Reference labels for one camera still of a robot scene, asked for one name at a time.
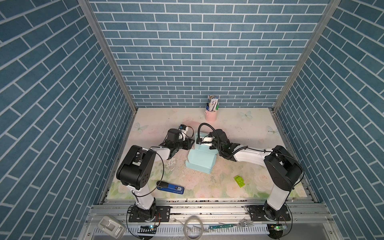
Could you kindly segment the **light blue paper box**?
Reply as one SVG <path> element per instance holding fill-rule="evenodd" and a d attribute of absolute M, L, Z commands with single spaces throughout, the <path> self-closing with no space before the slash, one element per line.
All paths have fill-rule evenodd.
<path fill-rule="evenodd" d="M 194 149 L 191 149 L 188 154 L 186 167 L 192 170 L 210 174 L 216 163 L 218 150 L 211 150 L 207 145 L 194 144 Z"/>

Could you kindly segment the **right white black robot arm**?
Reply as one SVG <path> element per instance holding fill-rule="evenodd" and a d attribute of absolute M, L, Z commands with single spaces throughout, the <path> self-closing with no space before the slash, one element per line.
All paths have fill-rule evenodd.
<path fill-rule="evenodd" d="M 277 145 L 271 149 L 255 149 L 232 143 L 221 129 L 210 132 L 201 141 L 210 149 L 216 149 L 226 160 L 266 167 L 273 187 L 263 207 L 264 215 L 270 221 L 275 221 L 281 216 L 289 194 L 304 174 L 302 165 L 285 147 Z"/>

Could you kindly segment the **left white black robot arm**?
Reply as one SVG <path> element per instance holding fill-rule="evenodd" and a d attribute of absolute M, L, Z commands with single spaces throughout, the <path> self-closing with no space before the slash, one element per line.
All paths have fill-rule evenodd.
<path fill-rule="evenodd" d="M 135 198 L 135 205 L 130 208 L 132 221 L 150 222 L 159 216 L 156 199 L 148 186 L 154 162 L 160 160 L 163 163 L 170 160 L 179 150 L 190 150 L 195 142 L 187 135 L 191 128 L 180 125 L 177 129 L 169 129 L 159 146 L 145 149 L 133 145 L 129 149 L 116 172 L 116 178 Z"/>

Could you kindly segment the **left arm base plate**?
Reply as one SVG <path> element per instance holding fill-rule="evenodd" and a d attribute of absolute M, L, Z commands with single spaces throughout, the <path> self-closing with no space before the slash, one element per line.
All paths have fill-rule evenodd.
<path fill-rule="evenodd" d="M 155 217 L 157 221 L 169 222 L 171 214 L 170 206 L 156 206 L 151 207 L 149 210 L 143 210 L 138 206 L 133 206 L 130 208 L 128 213 L 128 222 L 130 223 L 144 223 L 144 222 L 153 222 Z"/>

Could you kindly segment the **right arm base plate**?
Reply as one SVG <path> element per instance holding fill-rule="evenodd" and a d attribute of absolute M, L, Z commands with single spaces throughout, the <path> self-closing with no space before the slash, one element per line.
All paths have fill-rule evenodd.
<path fill-rule="evenodd" d="M 292 219 L 286 205 L 283 205 L 280 210 L 275 210 L 268 205 L 250 205 L 246 206 L 246 211 L 254 222 L 272 222 L 277 220 L 285 220 L 288 222 Z"/>

